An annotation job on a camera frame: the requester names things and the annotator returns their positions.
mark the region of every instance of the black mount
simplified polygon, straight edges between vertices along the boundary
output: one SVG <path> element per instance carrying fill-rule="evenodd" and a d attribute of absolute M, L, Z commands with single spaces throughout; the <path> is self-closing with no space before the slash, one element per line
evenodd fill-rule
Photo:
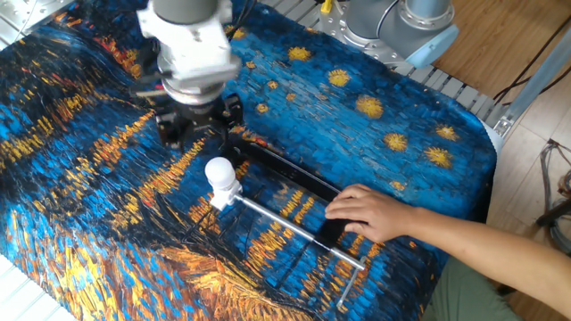
<path fill-rule="evenodd" d="M 156 115 L 159 138 L 163 145 L 184 152 L 185 140 L 193 133 L 211 129 L 228 140 L 228 130 L 244 122 L 244 108 L 236 94 L 217 98 L 204 105 L 185 105 L 170 101 L 170 108 Z"/>

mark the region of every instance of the gray robot arm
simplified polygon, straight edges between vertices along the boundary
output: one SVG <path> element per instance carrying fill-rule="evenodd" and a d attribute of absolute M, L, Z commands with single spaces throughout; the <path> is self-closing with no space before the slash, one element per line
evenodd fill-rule
<path fill-rule="evenodd" d="M 346 33 L 363 43 L 380 39 L 407 62 L 423 68 L 458 36 L 453 18 L 451 0 L 351 0 Z"/>

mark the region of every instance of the white knob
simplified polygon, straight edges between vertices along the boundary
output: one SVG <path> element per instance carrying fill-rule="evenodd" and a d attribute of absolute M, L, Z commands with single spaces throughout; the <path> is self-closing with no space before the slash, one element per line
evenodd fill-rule
<path fill-rule="evenodd" d="M 230 160 L 224 157 L 211 159 L 204 169 L 208 183 L 216 190 L 227 190 L 232 187 L 236 181 L 236 173 Z"/>

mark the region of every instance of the finger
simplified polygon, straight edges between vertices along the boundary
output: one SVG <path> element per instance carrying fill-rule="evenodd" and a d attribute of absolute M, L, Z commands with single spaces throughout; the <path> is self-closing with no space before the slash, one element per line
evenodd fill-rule
<path fill-rule="evenodd" d="M 375 243 L 380 242 L 378 232 L 368 224 L 350 223 L 345 226 L 345 231 L 363 235 Z"/>
<path fill-rule="evenodd" d="M 331 210 L 325 213 L 328 219 L 350 219 L 369 222 L 371 220 L 370 212 L 363 210 L 364 208 L 343 208 L 338 210 Z"/>
<path fill-rule="evenodd" d="M 327 207 L 325 208 L 325 212 L 329 212 L 331 210 L 344 209 L 344 208 L 360 208 L 364 206 L 365 203 L 363 200 L 349 198 L 329 203 L 329 205 L 327 205 Z"/>
<path fill-rule="evenodd" d="M 343 200 L 347 198 L 360 198 L 365 195 L 368 195 L 371 192 L 371 189 L 361 185 L 351 185 L 345 188 L 342 192 L 340 192 L 337 197 L 334 198 L 334 201 Z"/>

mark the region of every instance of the white cable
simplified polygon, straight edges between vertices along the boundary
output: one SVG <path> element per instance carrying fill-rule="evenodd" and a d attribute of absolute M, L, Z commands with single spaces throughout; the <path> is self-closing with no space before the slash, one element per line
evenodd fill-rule
<path fill-rule="evenodd" d="M 32 17 L 32 14 L 34 14 L 34 10 L 36 9 L 36 4 L 37 4 L 37 0 L 34 2 L 34 5 L 32 5 L 32 10 L 29 11 L 29 15 L 28 18 L 26 19 L 26 22 L 24 22 L 24 25 L 21 26 L 20 30 L 18 30 L 18 33 L 16 34 L 16 38 L 12 41 L 12 43 L 15 43 L 18 40 L 18 37 L 21 35 L 21 32 L 28 26 L 28 22 Z"/>
<path fill-rule="evenodd" d="M 396 6 L 396 4 L 399 2 L 399 0 L 394 0 L 393 3 L 391 5 L 389 5 L 388 8 L 386 8 L 385 12 L 383 13 L 383 16 L 381 17 L 381 20 L 378 21 L 378 25 L 377 25 L 377 38 L 380 38 L 381 35 L 381 27 L 383 27 L 383 22 L 385 22 L 386 16 L 389 14 L 389 12 Z"/>

